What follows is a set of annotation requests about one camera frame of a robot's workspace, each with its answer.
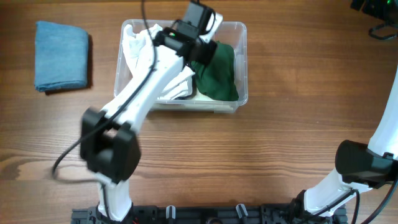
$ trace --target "white cloth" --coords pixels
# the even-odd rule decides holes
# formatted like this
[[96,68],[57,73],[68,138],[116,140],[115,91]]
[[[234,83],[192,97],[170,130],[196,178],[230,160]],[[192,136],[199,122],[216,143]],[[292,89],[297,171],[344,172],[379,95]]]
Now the white cloth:
[[[149,28],[152,38],[155,38],[158,31],[163,30],[158,24]],[[126,25],[123,30],[122,47],[126,63],[130,69],[130,72],[134,77],[143,75],[137,72],[137,64],[145,63],[140,62],[140,54],[148,52],[152,48],[152,41],[148,35],[147,30],[141,31],[139,34],[135,34],[132,31],[132,25]],[[159,100],[172,100],[178,97],[189,96],[192,94],[192,78],[194,75],[189,67],[185,67],[179,75],[177,75],[162,91],[158,97]]]

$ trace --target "green cloth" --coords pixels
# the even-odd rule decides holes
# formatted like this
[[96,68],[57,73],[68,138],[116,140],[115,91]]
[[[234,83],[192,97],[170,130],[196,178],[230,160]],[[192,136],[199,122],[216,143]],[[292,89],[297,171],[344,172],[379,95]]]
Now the green cloth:
[[199,92],[213,100],[236,101],[239,99],[234,83],[234,49],[217,42],[211,62],[205,66],[198,62],[191,65],[196,71],[195,82]]

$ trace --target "blue folded cloth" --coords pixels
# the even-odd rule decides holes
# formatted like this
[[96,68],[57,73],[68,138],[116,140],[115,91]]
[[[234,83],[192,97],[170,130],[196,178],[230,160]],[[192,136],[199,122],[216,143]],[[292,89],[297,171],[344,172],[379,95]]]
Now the blue folded cloth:
[[87,86],[88,34],[81,28],[36,23],[35,89],[74,89]]

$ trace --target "plastic container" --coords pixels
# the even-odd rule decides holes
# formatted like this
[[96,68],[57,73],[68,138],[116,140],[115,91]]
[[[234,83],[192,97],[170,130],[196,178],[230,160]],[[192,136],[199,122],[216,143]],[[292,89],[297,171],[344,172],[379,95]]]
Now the plastic container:
[[[149,27],[158,24],[169,27],[173,21],[148,20]],[[119,45],[118,66],[116,68],[116,81],[114,95],[117,96],[132,78],[126,59],[124,58],[122,39],[124,27],[130,24],[134,33],[145,29],[143,20],[130,19],[123,22]],[[214,101],[214,100],[157,100],[153,110],[197,110],[214,111],[218,113],[234,113],[236,109],[248,101],[248,55],[247,55],[247,30],[242,22],[223,22],[213,37],[224,44],[229,44],[235,52],[235,85],[239,94],[239,100]]]

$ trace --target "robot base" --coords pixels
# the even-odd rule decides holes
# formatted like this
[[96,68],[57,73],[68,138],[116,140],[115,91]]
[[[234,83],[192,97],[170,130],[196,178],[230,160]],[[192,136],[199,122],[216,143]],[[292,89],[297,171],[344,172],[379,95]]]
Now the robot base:
[[[302,220],[294,218],[289,222],[289,204],[265,204],[246,207],[247,216],[240,215],[236,207],[184,207],[158,208],[156,206],[133,206],[122,222],[129,224],[295,224]],[[166,215],[170,210],[174,215]],[[332,217],[318,217],[308,224],[346,224],[345,206],[335,211]],[[71,224],[105,224],[108,219],[96,207],[72,210]]]

